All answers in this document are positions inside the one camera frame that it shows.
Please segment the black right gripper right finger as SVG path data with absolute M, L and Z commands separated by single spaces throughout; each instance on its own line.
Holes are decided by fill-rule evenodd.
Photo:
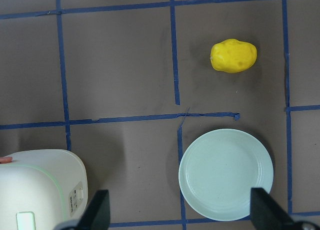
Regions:
M 295 221 L 263 188 L 251 188 L 250 220 L 256 230 L 318 230 L 310 221 Z

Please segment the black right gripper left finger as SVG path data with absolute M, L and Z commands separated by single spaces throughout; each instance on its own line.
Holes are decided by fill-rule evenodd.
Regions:
M 111 223 L 110 195 L 98 190 L 79 220 L 58 224 L 58 230 L 108 230 Z

